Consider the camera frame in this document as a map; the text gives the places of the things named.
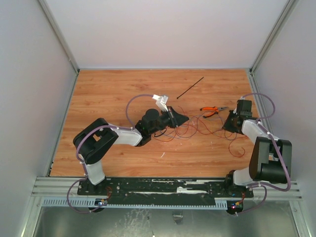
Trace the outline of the black zip tie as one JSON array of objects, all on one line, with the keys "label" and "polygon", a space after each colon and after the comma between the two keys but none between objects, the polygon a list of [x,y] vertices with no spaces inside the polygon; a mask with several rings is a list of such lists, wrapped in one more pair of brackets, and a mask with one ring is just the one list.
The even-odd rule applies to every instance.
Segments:
[{"label": "black zip tie", "polygon": [[180,97],[182,97],[185,93],[187,93],[189,90],[191,90],[195,85],[197,85],[203,79],[204,79],[204,77],[201,77],[193,85],[191,85],[187,90],[185,90],[183,93],[181,93],[179,96],[177,96],[176,99],[178,100]]}]

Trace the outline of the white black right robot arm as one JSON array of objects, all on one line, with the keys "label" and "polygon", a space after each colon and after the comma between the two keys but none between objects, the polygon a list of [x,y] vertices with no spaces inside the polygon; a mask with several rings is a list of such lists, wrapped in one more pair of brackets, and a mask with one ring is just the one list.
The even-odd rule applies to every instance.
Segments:
[{"label": "white black right robot arm", "polygon": [[224,191],[235,197],[241,190],[271,187],[281,192],[291,188],[292,144],[269,132],[260,118],[252,115],[252,101],[244,98],[230,110],[223,125],[225,131],[245,135],[254,144],[249,166],[226,175]]}]

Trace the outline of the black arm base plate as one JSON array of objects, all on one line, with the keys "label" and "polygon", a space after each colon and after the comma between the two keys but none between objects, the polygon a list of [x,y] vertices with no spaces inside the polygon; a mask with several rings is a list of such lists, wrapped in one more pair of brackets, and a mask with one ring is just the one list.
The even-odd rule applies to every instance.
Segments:
[{"label": "black arm base plate", "polygon": [[106,178],[98,185],[89,180],[79,183],[78,195],[103,197],[109,195],[109,204],[140,206],[206,206],[214,205],[216,198],[240,200],[252,198],[249,189],[224,188],[223,179],[207,178]]}]

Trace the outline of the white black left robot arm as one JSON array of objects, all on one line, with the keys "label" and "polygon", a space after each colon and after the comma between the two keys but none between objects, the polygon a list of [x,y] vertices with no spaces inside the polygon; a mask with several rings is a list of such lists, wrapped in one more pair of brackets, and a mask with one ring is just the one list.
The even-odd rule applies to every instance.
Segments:
[{"label": "white black left robot arm", "polygon": [[153,134],[166,128],[177,128],[189,121],[171,106],[166,111],[148,109],[135,127],[119,127],[98,118],[73,139],[76,156],[83,165],[89,189],[96,195],[106,189],[101,159],[113,145],[140,147],[147,144]]}]

